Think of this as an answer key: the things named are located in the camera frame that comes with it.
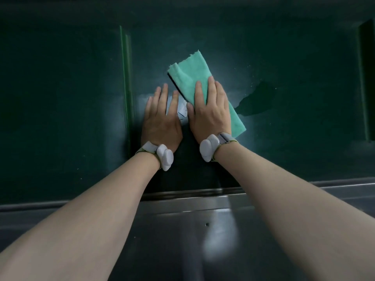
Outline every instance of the person's left arm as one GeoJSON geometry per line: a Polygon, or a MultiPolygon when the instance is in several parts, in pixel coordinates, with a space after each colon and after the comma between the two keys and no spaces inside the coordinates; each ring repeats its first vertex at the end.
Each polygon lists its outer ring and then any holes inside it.
{"type": "MultiPolygon", "coordinates": [[[[168,86],[147,101],[142,145],[182,140],[174,91],[168,86]]],[[[93,187],[41,221],[0,254],[1,280],[107,280],[125,244],[144,189],[160,168],[154,154],[140,152],[93,187]]]]}

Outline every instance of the hand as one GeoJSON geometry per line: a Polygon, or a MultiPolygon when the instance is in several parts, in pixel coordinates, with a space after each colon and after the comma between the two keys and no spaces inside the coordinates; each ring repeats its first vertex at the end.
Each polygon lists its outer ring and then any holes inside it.
{"type": "Polygon", "coordinates": [[[144,121],[142,127],[142,146],[150,141],[154,145],[164,144],[172,152],[175,152],[182,140],[180,119],[177,115],[179,105],[179,93],[173,92],[172,101],[166,115],[166,102],[168,99],[168,85],[157,87],[153,97],[147,100],[144,110],[144,121]]]}
{"type": "Polygon", "coordinates": [[[222,85],[209,77],[207,105],[204,104],[202,84],[195,84],[195,113],[191,103],[187,104],[190,129],[198,144],[211,134],[232,134],[229,101],[222,85]]]}

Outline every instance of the person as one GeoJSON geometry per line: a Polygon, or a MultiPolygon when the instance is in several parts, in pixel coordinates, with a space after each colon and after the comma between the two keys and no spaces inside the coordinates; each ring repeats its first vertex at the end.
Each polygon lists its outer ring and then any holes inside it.
{"type": "MultiPolygon", "coordinates": [[[[147,101],[141,143],[182,140],[178,92],[166,114],[168,86],[147,101]]],[[[227,95],[209,78],[207,104],[195,86],[188,104],[198,143],[231,133],[227,95]]],[[[275,239],[311,280],[375,280],[375,220],[232,141],[214,158],[243,187],[275,239]]],[[[117,170],[41,221],[0,254],[0,280],[108,279],[124,246],[138,203],[160,162],[139,152],[117,170]]]]}

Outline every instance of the white wrist sensor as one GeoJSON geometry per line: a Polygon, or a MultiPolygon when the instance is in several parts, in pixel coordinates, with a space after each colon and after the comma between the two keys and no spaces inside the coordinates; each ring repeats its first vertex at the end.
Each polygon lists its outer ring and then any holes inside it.
{"type": "Polygon", "coordinates": [[[220,133],[218,136],[211,134],[207,139],[203,140],[199,146],[199,151],[206,162],[213,161],[213,155],[217,148],[223,144],[236,141],[231,134],[220,133]]]}
{"type": "Polygon", "coordinates": [[[156,146],[150,141],[147,141],[136,153],[138,152],[148,152],[151,154],[155,154],[160,161],[161,168],[164,171],[169,170],[173,163],[173,152],[169,150],[164,144],[156,146]]]}

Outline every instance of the cloth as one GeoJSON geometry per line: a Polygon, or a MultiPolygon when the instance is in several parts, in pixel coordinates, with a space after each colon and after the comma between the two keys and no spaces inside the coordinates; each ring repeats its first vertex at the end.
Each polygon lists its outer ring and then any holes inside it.
{"type": "MultiPolygon", "coordinates": [[[[174,63],[169,67],[168,74],[175,82],[185,99],[194,106],[195,83],[201,81],[204,102],[207,102],[208,78],[212,75],[202,54],[197,51],[180,63],[174,63]]],[[[236,138],[246,128],[231,103],[229,103],[231,114],[232,137],[236,138]]]]}

